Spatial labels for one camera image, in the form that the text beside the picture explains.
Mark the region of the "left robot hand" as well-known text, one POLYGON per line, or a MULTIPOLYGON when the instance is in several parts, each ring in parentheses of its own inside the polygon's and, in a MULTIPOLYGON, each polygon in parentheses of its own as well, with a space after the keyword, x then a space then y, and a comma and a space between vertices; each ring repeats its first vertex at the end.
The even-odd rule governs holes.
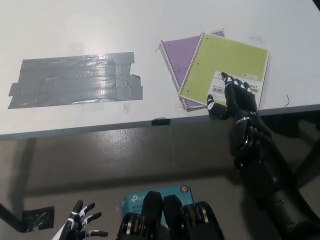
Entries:
POLYGON ((102 230, 86 230, 85 227, 92 221, 100 218, 102 212, 87 216, 96 204, 94 202, 84 206, 82 200, 78 200, 71 210, 69 217, 63 226, 57 231, 52 240, 87 240, 91 237, 107 237, 109 233, 102 230))

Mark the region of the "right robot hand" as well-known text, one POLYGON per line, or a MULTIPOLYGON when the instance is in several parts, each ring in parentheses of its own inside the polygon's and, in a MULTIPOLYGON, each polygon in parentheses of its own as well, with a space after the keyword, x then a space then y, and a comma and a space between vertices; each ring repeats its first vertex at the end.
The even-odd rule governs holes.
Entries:
POLYGON ((249 118, 258 112, 255 95, 247 82, 242 82, 238 78, 222 72, 224 81, 224 96, 226 104, 215 102, 213 96, 207 96, 207 110, 210 116, 221 120, 232 118, 238 121, 249 118))

